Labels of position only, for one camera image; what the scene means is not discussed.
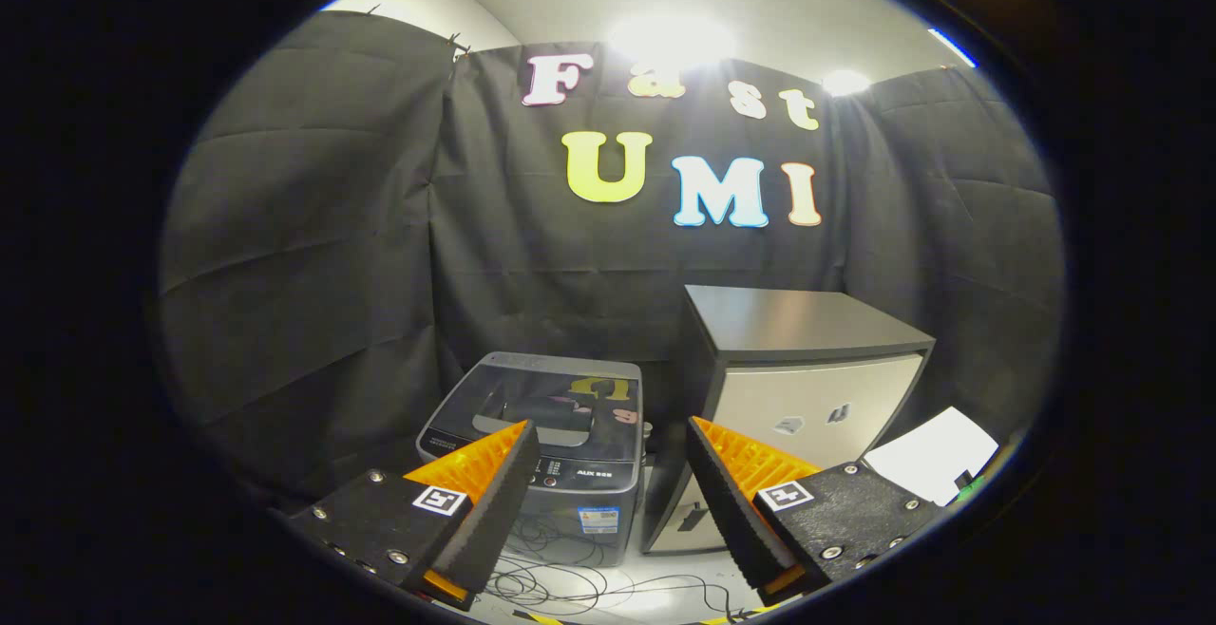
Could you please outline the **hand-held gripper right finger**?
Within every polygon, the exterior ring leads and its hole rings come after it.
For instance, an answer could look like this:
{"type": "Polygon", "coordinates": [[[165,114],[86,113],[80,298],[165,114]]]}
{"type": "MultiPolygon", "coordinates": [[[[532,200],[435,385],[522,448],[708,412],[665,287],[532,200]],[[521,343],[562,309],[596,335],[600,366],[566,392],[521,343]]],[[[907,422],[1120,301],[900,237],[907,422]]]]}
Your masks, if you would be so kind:
{"type": "Polygon", "coordinates": [[[764,606],[865,571],[942,505],[860,461],[826,469],[698,416],[685,450],[734,565],[764,606]]]}

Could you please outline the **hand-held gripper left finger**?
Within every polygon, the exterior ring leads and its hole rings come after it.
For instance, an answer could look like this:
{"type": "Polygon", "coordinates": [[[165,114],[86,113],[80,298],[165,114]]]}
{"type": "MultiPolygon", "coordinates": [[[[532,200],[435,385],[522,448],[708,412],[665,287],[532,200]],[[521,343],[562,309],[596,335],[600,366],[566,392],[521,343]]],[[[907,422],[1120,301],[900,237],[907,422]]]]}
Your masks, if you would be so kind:
{"type": "Polygon", "coordinates": [[[540,457],[530,420],[412,472],[371,469],[285,528],[351,578],[468,612],[499,564],[540,457]]]}

